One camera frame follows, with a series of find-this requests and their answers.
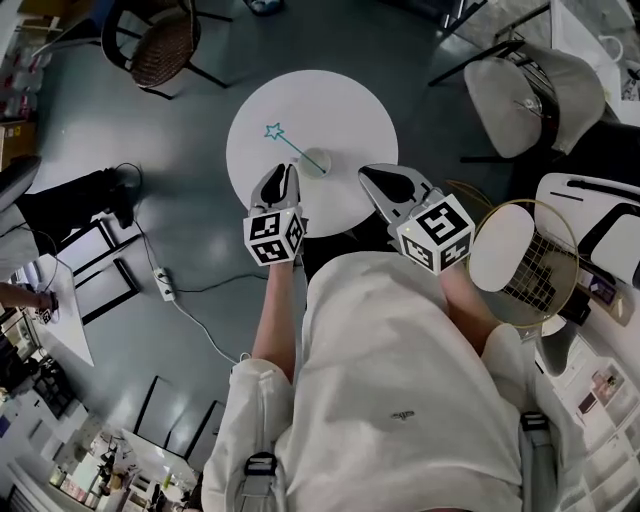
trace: gray floor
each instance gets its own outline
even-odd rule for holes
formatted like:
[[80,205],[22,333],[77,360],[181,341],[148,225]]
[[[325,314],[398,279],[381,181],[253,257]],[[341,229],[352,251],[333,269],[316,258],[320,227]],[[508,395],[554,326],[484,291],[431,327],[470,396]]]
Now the gray floor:
[[[461,77],[426,87],[429,77],[475,51],[462,39],[443,41],[430,23],[373,0],[290,0],[285,12],[267,19],[252,16],[239,0],[226,6],[203,0],[199,8],[234,18],[202,20],[194,59],[233,87],[223,91],[184,71],[162,88],[180,94],[168,102],[137,90],[97,47],[58,54],[41,95],[44,165],[33,189],[121,162],[141,165],[139,220],[179,287],[258,270],[242,243],[246,212],[227,177],[225,144],[247,97],[286,72],[325,69],[359,81],[387,108],[401,164],[436,184],[464,180],[494,202],[504,198],[509,165],[458,163],[461,155],[494,154]],[[119,238],[129,234],[114,227]],[[161,376],[176,393],[167,418],[190,411],[173,441],[184,446],[211,401],[226,399],[229,365],[198,327],[162,301],[143,244],[127,249],[124,259],[142,292],[87,327],[95,368],[62,346],[53,354],[83,402],[116,426],[134,425],[148,386]],[[180,299],[239,354],[252,344],[263,293],[264,282],[251,279]],[[299,294],[299,316],[304,300]]]

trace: round white table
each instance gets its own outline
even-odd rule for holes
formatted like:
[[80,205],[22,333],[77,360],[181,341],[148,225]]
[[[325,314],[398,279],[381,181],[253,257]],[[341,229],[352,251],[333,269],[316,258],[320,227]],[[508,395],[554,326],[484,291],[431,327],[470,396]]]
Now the round white table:
[[299,157],[285,140],[265,137],[280,123],[301,151],[329,151],[331,171],[321,179],[298,173],[303,217],[311,238],[335,235],[374,212],[358,180],[367,164],[398,163],[398,140],[380,101],[358,82],[328,71],[296,71],[254,92],[236,115],[227,139],[227,168],[248,208],[260,179],[279,163]]

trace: chair leg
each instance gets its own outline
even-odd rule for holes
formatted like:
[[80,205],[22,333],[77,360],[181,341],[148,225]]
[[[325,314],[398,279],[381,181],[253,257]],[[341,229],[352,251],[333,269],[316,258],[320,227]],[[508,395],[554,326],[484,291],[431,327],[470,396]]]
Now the chair leg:
[[467,9],[465,9],[465,11],[462,13],[462,16],[460,18],[458,18],[451,25],[449,25],[447,30],[449,32],[455,32],[456,30],[458,30],[460,28],[460,25],[462,25],[465,21],[471,18],[471,16],[473,16],[476,12],[478,12],[480,8],[486,5],[488,2],[489,0],[481,0],[480,2],[471,4]]
[[147,87],[140,87],[141,91],[147,92],[149,94],[153,94],[154,96],[160,96],[161,98],[164,98],[165,100],[172,100],[173,96],[170,96],[168,94],[165,94],[163,92],[160,91],[156,91],[155,89],[149,89]]
[[535,18],[536,16],[539,16],[543,12],[548,11],[550,8],[551,8],[551,3],[546,2],[542,4],[540,7],[528,12],[521,18],[514,21],[513,23],[509,23],[506,27],[501,28],[495,33],[495,35],[493,36],[494,41],[497,40],[501,35],[506,34],[507,32],[511,32],[514,28],[519,27],[523,23],[526,23],[527,21],[532,20],[533,18]]
[[187,64],[184,67],[189,71],[193,71],[196,75],[200,75],[202,78],[206,78],[210,82],[213,82],[214,84],[219,85],[223,89],[226,89],[227,87],[229,87],[227,84],[225,84],[224,82],[221,82],[216,77],[211,76],[209,73],[205,73],[200,68],[195,67],[193,64],[191,64],[191,62],[187,62]]
[[533,59],[524,58],[520,59],[518,62],[514,62],[517,67],[528,66],[529,64],[533,64]]
[[116,31],[120,32],[121,34],[127,35],[129,37],[134,37],[135,39],[142,39],[142,36],[140,34],[136,34],[135,32],[131,32],[131,30],[127,30],[126,28],[118,27],[118,28],[116,28]]
[[503,158],[501,156],[463,156],[461,164],[506,164],[513,162],[515,158]]
[[208,12],[202,12],[202,11],[196,11],[196,16],[202,16],[203,18],[211,18],[212,20],[227,21],[229,23],[233,22],[231,18],[227,18],[226,16],[218,16],[217,14],[209,14]]
[[148,25],[149,27],[153,27],[153,23],[151,23],[151,20],[149,20],[148,18],[145,18],[144,16],[140,16],[139,14],[134,14],[134,16],[138,18],[145,25]]
[[462,71],[464,68],[467,67],[467,64],[470,64],[471,62],[475,62],[477,60],[482,60],[482,59],[484,59],[486,57],[489,57],[489,56],[493,55],[494,53],[502,52],[500,54],[500,57],[506,56],[509,53],[513,53],[513,52],[517,51],[524,43],[525,43],[524,41],[503,41],[502,43],[497,44],[496,46],[494,46],[492,48],[489,48],[488,50],[480,52],[478,55],[475,55],[475,56],[471,57],[470,59],[467,59],[462,64],[459,64],[454,68],[451,68],[446,73],[444,73],[444,74],[440,75],[439,77],[434,78],[433,80],[431,80],[428,83],[428,85],[429,85],[429,87],[433,87],[437,83],[442,82],[445,78],[449,78],[450,76],[455,75],[456,73]]

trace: backpack strap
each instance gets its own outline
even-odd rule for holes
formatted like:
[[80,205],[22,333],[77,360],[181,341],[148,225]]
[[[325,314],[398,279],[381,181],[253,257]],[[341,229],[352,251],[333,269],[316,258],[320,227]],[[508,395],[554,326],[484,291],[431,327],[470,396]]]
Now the backpack strap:
[[522,414],[518,438],[522,460],[522,510],[551,512],[558,499],[558,476],[548,418],[541,412]]
[[247,512],[269,510],[277,467],[278,459],[273,453],[259,452],[247,459],[244,465],[245,479],[238,510]]

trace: power strip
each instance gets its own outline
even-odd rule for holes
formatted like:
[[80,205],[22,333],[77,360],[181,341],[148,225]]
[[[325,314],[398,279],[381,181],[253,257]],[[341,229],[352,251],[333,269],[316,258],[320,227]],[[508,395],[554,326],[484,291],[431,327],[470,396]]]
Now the power strip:
[[176,300],[176,294],[173,291],[173,285],[169,280],[167,271],[165,268],[158,267],[153,269],[153,277],[156,279],[158,288],[160,288],[160,295],[165,302],[173,302]]

